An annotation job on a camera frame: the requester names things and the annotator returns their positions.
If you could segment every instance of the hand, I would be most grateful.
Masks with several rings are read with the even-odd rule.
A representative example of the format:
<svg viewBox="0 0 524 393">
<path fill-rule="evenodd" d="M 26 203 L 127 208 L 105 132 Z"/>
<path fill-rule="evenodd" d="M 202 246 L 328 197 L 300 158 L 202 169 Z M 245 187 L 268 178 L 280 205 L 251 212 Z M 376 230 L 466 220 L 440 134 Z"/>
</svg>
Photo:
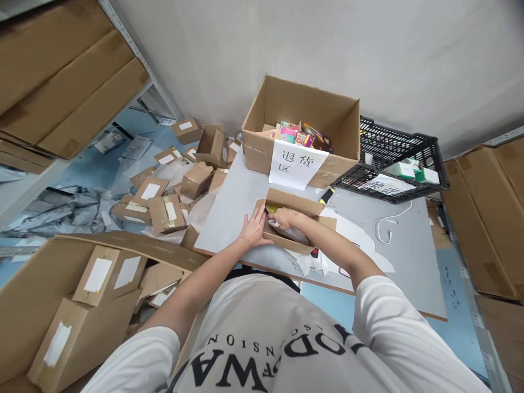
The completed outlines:
<svg viewBox="0 0 524 393">
<path fill-rule="evenodd" d="M 280 224 L 280 228 L 288 229 L 294 227 L 294 222 L 300 213 L 292 209 L 282 207 L 274 213 L 269 213 L 269 219 L 275 219 Z"/>
<path fill-rule="evenodd" d="M 238 240 L 244 242 L 248 248 L 273 244 L 272 240 L 262 238 L 262 230 L 266 220 L 264 208 L 264 205 L 260 209 L 256 207 L 250 220 L 247 219 L 247 215 L 244 215 L 244 226 Z"/>
</svg>

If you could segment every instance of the plastic crate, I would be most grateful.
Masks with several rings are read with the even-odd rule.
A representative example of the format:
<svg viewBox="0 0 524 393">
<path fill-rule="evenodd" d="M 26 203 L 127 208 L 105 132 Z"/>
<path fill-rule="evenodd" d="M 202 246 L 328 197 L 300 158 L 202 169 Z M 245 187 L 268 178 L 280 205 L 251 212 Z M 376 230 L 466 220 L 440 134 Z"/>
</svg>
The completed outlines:
<svg viewBox="0 0 524 393">
<path fill-rule="evenodd" d="M 373 154 L 371 165 L 365 163 L 365 153 Z M 442 164 L 437 138 L 423 134 L 407 134 L 391 128 L 378 126 L 367 117 L 360 117 L 360 162 L 341 176 L 333 186 L 344 188 L 358 194 L 399 204 L 412 199 L 425 197 L 434 192 L 449 189 L 448 177 Z M 425 168 L 438 173 L 440 184 L 419 183 L 398 177 L 383 169 L 405 158 L 415 158 Z M 386 195 L 369 188 L 360 188 L 378 174 L 399 179 L 415 186 L 414 189 L 394 195 Z"/>
</svg>

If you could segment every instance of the white cable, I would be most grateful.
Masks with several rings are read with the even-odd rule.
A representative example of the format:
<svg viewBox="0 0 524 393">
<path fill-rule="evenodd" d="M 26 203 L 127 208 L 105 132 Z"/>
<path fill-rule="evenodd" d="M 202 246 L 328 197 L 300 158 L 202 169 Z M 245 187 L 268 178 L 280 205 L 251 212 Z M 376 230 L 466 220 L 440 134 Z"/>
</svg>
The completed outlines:
<svg viewBox="0 0 524 393">
<path fill-rule="evenodd" d="M 393 234 L 391 233 L 391 231 L 388 231 L 389 240 L 388 240 L 387 243 L 386 243 L 384 240 L 382 240 L 382 239 L 380 238 L 380 223 L 381 223 L 382 221 L 384 221 L 385 219 L 388 219 L 388 218 L 395 218 L 395 217 L 399 217 L 399 216 L 403 215 L 403 214 L 406 213 L 409 209 L 411 209 L 412 206 L 413 206 L 413 201 L 411 200 L 411 201 L 409 201 L 409 207 L 408 207 L 406 210 L 402 211 L 402 213 L 399 213 L 399 214 L 397 214 L 397 215 L 395 215 L 395 216 L 387 216 L 387 217 L 381 218 L 380 221 L 377 223 L 377 233 L 375 234 L 375 237 L 376 237 L 378 240 L 380 240 L 382 243 L 384 243 L 384 244 L 389 244 L 389 243 L 391 243 L 391 239 L 393 238 Z"/>
</svg>

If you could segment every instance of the white label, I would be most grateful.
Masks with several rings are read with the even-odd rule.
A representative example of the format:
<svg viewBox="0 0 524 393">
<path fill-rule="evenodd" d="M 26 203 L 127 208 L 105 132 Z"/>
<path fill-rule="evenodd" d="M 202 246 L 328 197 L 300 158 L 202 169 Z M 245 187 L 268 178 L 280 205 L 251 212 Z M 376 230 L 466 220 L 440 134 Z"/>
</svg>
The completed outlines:
<svg viewBox="0 0 524 393">
<path fill-rule="evenodd" d="M 139 211 L 139 212 L 142 212 L 142 213 L 147 213 L 147 208 L 145 206 L 140 206 L 140 205 L 137 205 L 133 202 L 130 202 L 127 206 L 126 206 L 126 209 L 129 209 L 129 210 L 134 210 L 134 211 Z"/>
<path fill-rule="evenodd" d="M 48 367 L 56 366 L 62 351 L 64 351 L 69 335 L 71 334 L 71 328 L 72 326 L 65 326 L 62 321 L 58 323 L 58 329 L 56 330 L 44 356 L 44 363 Z"/>
<path fill-rule="evenodd" d="M 470 279 L 469 272 L 465 267 L 460 268 L 460 275 L 462 276 L 463 279 Z"/>
<path fill-rule="evenodd" d="M 123 287 L 133 281 L 139 263 L 140 257 L 133 257 L 124 260 L 120 273 L 116 279 L 115 289 Z"/>
<path fill-rule="evenodd" d="M 189 128 L 191 127 L 191 122 L 186 122 L 186 123 L 183 123 L 181 125 L 179 125 L 178 127 L 181 129 L 181 130 L 185 130 L 186 128 Z"/>
<path fill-rule="evenodd" d="M 160 190 L 158 184 L 149 184 L 142 194 L 142 199 L 147 200 L 149 198 L 154 198 L 157 195 L 158 190 Z"/>
<path fill-rule="evenodd" d="M 397 180 L 395 178 L 379 174 L 377 177 L 375 177 L 372 180 L 369 180 L 367 183 L 363 184 L 359 188 L 370 188 L 386 195 L 395 195 L 404 191 L 414 189 L 415 186 L 403 182 L 402 180 Z"/>
<path fill-rule="evenodd" d="M 167 156 L 162 157 L 160 160 L 158 160 L 158 162 L 160 162 L 161 164 L 167 164 L 168 162 L 171 162 L 174 159 L 175 159 L 175 157 L 173 157 L 172 155 L 168 154 Z"/>
<path fill-rule="evenodd" d="M 165 210 L 168 213 L 168 221 L 176 220 L 176 211 L 173 202 L 167 202 L 165 204 Z"/>
<path fill-rule="evenodd" d="M 104 284 L 105 278 L 108 276 L 109 269 L 113 263 L 110 259 L 97 258 L 94 262 L 91 274 L 87 279 L 84 290 L 88 292 L 98 292 Z"/>
<path fill-rule="evenodd" d="M 144 220 L 141 220 L 140 218 L 136 218 L 136 217 L 128 217 L 128 216 L 124 216 L 124 218 L 128 221 L 136 221 L 136 222 L 141 222 L 141 223 L 145 223 Z"/>
<path fill-rule="evenodd" d="M 275 139 L 269 182 L 306 189 L 329 153 Z"/>
</svg>

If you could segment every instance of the white wall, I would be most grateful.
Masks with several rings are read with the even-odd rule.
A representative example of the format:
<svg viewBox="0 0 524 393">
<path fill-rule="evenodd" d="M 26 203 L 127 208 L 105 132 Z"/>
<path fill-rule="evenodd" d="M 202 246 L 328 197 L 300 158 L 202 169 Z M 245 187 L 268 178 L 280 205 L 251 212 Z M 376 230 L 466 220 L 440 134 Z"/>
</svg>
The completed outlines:
<svg viewBox="0 0 524 393">
<path fill-rule="evenodd" d="M 446 156 L 524 124 L 518 0 L 112 0 L 182 113 L 240 129 L 265 73 Z"/>
</svg>

